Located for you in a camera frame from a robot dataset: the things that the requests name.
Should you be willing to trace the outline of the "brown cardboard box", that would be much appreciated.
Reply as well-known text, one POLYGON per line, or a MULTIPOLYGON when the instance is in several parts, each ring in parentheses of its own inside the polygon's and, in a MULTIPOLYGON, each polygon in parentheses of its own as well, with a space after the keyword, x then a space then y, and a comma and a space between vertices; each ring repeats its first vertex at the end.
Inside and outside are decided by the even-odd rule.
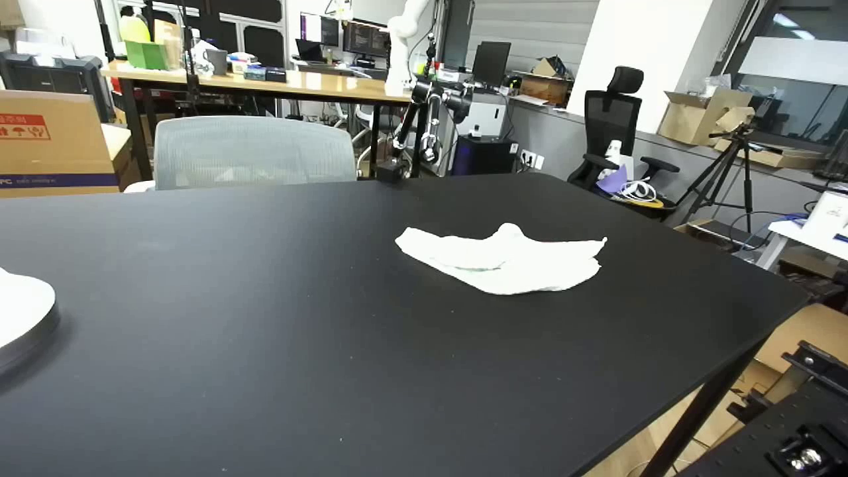
POLYGON ((105 125, 91 95, 0 93, 0 195, 117 194, 129 129, 105 125))

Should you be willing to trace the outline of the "black computer monitor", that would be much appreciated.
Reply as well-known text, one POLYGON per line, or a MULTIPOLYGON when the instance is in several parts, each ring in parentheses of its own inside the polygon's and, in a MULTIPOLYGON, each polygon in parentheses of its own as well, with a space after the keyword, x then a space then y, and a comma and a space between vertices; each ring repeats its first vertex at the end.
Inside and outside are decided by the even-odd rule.
POLYGON ((502 84, 506 78, 508 54, 508 43, 480 43, 475 51, 471 78, 491 87, 502 84))

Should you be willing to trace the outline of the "open cardboard box on counter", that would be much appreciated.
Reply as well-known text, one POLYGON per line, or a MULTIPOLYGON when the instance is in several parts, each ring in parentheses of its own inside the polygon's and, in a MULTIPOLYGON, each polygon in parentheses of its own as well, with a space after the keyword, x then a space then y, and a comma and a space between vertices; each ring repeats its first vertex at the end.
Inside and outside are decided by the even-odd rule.
POLYGON ((670 93, 659 136, 706 145, 714 132, 732 132, 753 116, 749 93, 718 87, 711 97, 670 93))

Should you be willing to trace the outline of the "green storage bin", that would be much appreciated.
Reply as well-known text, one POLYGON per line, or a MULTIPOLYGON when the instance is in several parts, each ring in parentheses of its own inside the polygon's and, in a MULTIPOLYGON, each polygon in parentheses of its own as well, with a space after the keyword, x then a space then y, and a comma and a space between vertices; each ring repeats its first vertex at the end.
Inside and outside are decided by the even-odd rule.
POLYGON ((127 60, 135 70, 164 70, 164 47, 158 43, 124 43, 127 60))

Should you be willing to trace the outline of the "grey mesh office chair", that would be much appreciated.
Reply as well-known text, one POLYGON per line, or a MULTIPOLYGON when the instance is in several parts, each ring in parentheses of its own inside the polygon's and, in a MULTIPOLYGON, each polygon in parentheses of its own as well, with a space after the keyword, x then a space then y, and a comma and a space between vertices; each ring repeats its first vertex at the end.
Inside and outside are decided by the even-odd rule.
POLYGON ((353 138, 280 116, 178 116, 156 125, 153 177, 127 194, 214 185, 355 184, 353 138))

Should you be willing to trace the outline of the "white round plate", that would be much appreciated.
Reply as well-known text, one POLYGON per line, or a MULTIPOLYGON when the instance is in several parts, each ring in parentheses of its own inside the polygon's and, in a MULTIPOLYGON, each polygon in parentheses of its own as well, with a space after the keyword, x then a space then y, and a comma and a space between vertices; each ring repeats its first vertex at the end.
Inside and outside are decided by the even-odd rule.
POLYGON ((27 272, 0 268, 0 376, 35 361, 56 328, 56 288, 27 272))

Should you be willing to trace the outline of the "white cloth with green stains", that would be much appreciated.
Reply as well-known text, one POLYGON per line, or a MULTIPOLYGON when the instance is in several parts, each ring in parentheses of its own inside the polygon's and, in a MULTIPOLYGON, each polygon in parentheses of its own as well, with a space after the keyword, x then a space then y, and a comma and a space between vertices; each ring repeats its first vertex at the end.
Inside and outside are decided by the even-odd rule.
POLYGON ((533 291, 568 291, 592 280, 598 270, 604 238, 537 240, 518 222, 502 222, 486 238, 437 235, 405 227, 394 246, 483 293, 518 296, 533 291))

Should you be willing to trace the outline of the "long wooden desk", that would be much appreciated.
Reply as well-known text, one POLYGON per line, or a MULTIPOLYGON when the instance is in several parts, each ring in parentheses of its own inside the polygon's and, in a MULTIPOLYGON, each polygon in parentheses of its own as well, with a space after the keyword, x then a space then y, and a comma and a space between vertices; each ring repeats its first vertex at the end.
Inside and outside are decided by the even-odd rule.
POLYGON ((367 104, 378 120, 390 105, 408 105, 408 89, 390 89, 381 80, 320 75, 320 71, 286 71, 283 81, 276 80, 235 80, 198 78, 190 80, 182 70, 135 70, 129 60, 108 60, 102 75, 119 84, 124 101, 124 120, 132 140, 132 160, 144 181, 153 177, 152 140, 156 132, 156 108, 152 105, 153 89, 180 89, 188 97, 201 93, 223 95, 268 95, 286 101, 324 101, 324 104, 367 104))

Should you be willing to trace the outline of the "black office chair with headrest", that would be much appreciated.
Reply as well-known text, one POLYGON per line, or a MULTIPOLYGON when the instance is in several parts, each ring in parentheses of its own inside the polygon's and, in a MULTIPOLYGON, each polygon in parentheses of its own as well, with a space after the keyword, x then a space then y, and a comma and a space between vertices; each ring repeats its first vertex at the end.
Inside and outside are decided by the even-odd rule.
POLYGON ((608 195, 654 195, 651 177, 677 173, 654 156, 634 160, 642 84, 642 70, 618 67, 604 89, 584 95, 585 150, 571 184, 608 195))

